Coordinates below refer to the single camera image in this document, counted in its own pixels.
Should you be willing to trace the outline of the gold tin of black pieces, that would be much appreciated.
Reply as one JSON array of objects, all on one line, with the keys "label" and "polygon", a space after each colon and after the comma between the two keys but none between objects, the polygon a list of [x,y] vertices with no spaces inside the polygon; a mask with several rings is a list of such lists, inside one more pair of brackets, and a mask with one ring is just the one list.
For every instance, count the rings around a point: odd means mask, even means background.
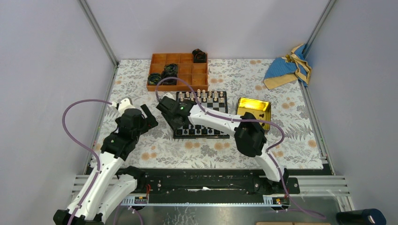
[{"label": "gold tin of black pieces", "polygon": [[271,103],[257,99],[240,97],[237,103],[237,115],[251,113],[257,120],[271,121]]}]

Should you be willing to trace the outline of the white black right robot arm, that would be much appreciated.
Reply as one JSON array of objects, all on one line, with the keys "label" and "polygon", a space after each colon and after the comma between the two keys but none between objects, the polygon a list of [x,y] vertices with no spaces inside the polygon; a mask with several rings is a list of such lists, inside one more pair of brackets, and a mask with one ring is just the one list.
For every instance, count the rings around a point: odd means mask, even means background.
[{"label": "white black right robot arm", "polygon": [[156,108],[173,130],[188,124],[201,125],[231,136],[237,150],[254,158],[262,168],[273,192],[281,193],[287,188],[287,170],[270,153],[271,147],[267,143],[261,121],[255,119],[251,113],[247,112],[243,116],[227,114],[188,99],[178,102],[167,95],[163,96]]}]

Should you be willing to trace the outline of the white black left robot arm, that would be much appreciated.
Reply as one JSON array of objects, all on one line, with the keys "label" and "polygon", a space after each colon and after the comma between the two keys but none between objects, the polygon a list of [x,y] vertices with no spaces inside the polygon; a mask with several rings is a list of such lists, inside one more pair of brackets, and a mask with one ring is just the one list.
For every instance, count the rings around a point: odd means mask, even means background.
[{"label": "white black left robot arm", "polygon": [[117,129],[105,138],[101,153],[96,156],[96,169],[72,203],[65,210],[56,211],[55,224],[103,225],[128,194],[144,190],[145,172],[134,166],[121,166],[140,136],[158,122],[146,105],[137,109],[132,104],[118,103],[117,108],[123,113],[115,120]]}]

